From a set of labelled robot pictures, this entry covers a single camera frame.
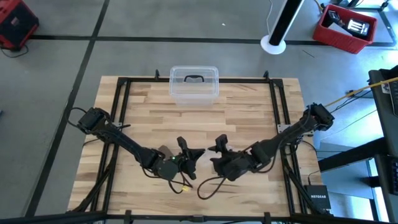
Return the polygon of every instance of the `wooden tabletop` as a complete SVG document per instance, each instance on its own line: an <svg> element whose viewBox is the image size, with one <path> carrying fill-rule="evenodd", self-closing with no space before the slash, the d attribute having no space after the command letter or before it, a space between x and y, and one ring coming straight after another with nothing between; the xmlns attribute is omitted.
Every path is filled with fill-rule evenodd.
<svg viewBox="0 0 398 224"><path fill-rule="evenodd" d="M111 111L117 79L102 77L95 107ZM290 119L294 123L304 110L299 81L295 78L283 80ZM276 91L283 120L277 88ZM177 144L179 136L187 140L189 148L207 148L215 145L215 139L220 134L227 134L229 146L242 150L256 141L276 135L269 86L263 83L220 83L220 97L211 108L177 107L169 96L168 83L133 83L124 124L131 124L131 127L123 132L141 146L155 149L167 146L174 154L180 152ZM94 137L87 136L86 140L90 139ZM94 186L102 148L100 141L84 146L68 209L75 208ZM227 180L209 200L199 199L198 185L216 176L209 159L220 156L206 151L197 162L198 178L190 181L194 189L177 195L170 190L167 181L146 177L134 156L120 149L108 213L124 214L125 210L132 210L135 215L261 217L264 212L270 212L274 217L289 216L279 153L274 168L268 174L248 172L234 182ZM319 169L317 156L309 145L301 143L297 157L303 184L306 184L307 176ZM311 181L312 184L322 184L319 173L311 175ZM205 184L201 195L212 193L219 182L220 179ZM177 184L174 187L177 190L181 188ZM293 184L292 190L295 208L299 211L297 190ZM99 209L103 193L104 187L99 197Z"/></svg>

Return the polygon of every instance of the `red toolbox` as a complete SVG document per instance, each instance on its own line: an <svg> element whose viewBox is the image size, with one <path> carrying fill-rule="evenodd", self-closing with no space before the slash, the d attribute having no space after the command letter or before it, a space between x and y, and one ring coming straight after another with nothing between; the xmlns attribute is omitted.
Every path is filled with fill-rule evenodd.
<svg viewBox="0 0 398 224"><path fill-rule="evenodd" d="M0 48L20 50L39 26L22 0L0 0Z"/></svg>
<svg viewBox="0 0 398 224"><path fill-rule="evenodd" d="M357 19L359 21L369 23L369 34L366 37L366 40L353 37L352 35L346 35L322 26L322 22L325 19L328 10L337 12L343 22L349 21L349 19ZM376 18L365 16L360 13L350 11L349 9L330 4L327 5L325 10L323 11L323 15L319 20L317 28L315 28L315 32L313 33L312 38L324 44L337 47L341 50L345 50L353 54L358 54L358 52L360 52L366 45L373 43L376 26Z"/></svg>

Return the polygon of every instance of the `floor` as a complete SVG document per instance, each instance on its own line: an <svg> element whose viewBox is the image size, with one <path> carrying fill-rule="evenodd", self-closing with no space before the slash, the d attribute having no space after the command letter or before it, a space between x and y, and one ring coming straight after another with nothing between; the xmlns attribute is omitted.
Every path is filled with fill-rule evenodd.
<svg viewBox="0 0 398 224"><path fill-rule="evenodd" d="M312 43L309 41L320 17L312 0L304 2L281 55L269 55L258 44L250 44L252 41L221 44L129 38L259 40L267 34L265 21L270 4L265 0L25 2L40 19L38 36L28 41L27 55L7 58L0 54L0 218L25 213L52 140L57 138L54 133L65 105L92 106L103 75L153 76L159 69L167 76L174 65L214 65L224 77L261 77L268 70L272 77L298 78L306 104L328 103L347 90L367 85L369 70L391 68L398 58L396 46L366 47L353 55L333 47L297 45ZM394 4L385 9L385 15L392 28L398 30L398 7ZM282 1L274 2L270 24L281 7ZM102 9L105 14L100 23ZM379 21L375 42L391 43L380 15L364 13ZM68 37L71 35L80 38L72 40ZM104 38L93 41L91 36ZM365 138L360 134L369 134L367 131L348 132L375 119L377 113L361 118L374 108L374 103L364 100L338 111L333 129L321 133L319 142L325 147L355 147L380 135L377 128ZM77 117L73 113L70 119ZM355 125L345 128L354 121ZM345 131L354 138L339 138ZM65 211L84 138L78 130L66 127L36 215Z"/></svg>

